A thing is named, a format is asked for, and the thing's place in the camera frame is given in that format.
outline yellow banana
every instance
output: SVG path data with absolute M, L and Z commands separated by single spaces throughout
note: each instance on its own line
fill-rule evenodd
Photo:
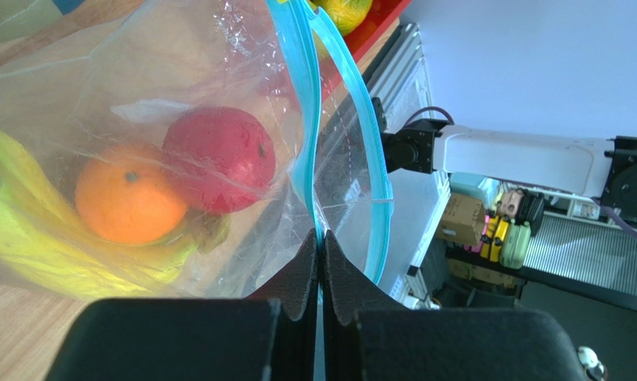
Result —
M 0 131 L 0 258 L 36 284 L 84 299 L 155 294 L 175 280 L 199 245 L 212 249 L 225 239 L 228 219 L 210 217 L 204 225 L 194 231 L 184 222 L 169 237 L 142 246 L 104 241 L 29 152 Z

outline orange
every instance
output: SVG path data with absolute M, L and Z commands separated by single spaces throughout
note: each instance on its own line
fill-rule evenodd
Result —
M 115 145 L 79 173 L 75 204 L 100 237 L 122 244 L 147 244 L 174 229 L 187 204 L 161 170 L 161 151 L 148 144 Z

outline red apple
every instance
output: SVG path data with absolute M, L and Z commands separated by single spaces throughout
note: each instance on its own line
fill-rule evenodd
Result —
M 184 113 L 163 141 L 177 190 L 195 209 L 227 214 L 259 201 L 274 177 L 274 144 L 252 115 L 232 107 Z

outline plastic wrapper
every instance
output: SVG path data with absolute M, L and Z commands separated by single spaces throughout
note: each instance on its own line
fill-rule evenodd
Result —
M 363 110 L 349 110 L 363 103 L 332 90 L 322 122 L 307 117 L 284 58 L 293 39 L 311 50 L 293 33 L 306 25 L 278 30 L 282 3 L 146 1 L 0 67 L 0 282 L 84 299 L 240 297 L 312 227 L 346 225 L 362 228 L 349 258 L 376 281 L 388 232 L 368 222 L 368 167 L 382 161 Z

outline robotic arm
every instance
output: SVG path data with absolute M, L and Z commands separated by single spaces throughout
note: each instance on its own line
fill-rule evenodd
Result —
M 382 134 L 389 172 L 465 172 L 592 198 L 637 217 L 637 138 L 550 137 L 421 119 Z

